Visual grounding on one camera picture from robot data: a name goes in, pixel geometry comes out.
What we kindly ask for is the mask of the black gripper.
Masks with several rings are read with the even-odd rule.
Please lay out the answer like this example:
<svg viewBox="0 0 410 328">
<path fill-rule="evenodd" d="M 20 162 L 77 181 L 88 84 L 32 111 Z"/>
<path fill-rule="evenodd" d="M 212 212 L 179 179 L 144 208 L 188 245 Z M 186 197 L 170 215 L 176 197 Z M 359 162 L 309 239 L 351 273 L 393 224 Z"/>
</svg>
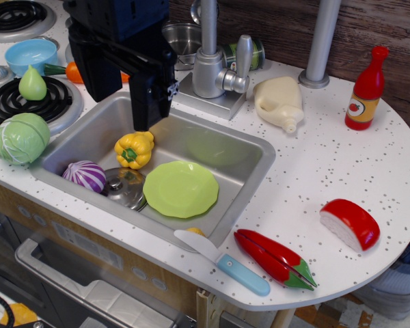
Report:
<svg viewBox="0 0 410 328">
<path fill-rule="evenodd" d="M 161 23 L 121 41 L 72 23 L 68 36 L 76 65 L 94 100 L 118 91 L 125 73 L 130 76 L 135 131 L 148 131 L 169 115 L 172 98 L 179 91 L 174 70 L 177 55 L 163 37 Z"/>
</svg>

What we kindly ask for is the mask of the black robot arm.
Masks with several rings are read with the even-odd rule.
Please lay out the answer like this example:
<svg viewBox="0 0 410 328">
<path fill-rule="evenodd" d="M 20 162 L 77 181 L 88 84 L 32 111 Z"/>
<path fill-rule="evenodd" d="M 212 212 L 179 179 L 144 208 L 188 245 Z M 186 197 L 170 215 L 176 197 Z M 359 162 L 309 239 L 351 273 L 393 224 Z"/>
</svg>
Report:
<svg viewBox="0 0 410 328">
<path fill-rule="evenodd" d="M 133 126 L 147 131 L 169 115 L 178 91 L 177 54 L 162 34 L 168 1 L 64 1 L 72 56 L 90 96 L 100 102 L 129 76 Z"/>
</svg>

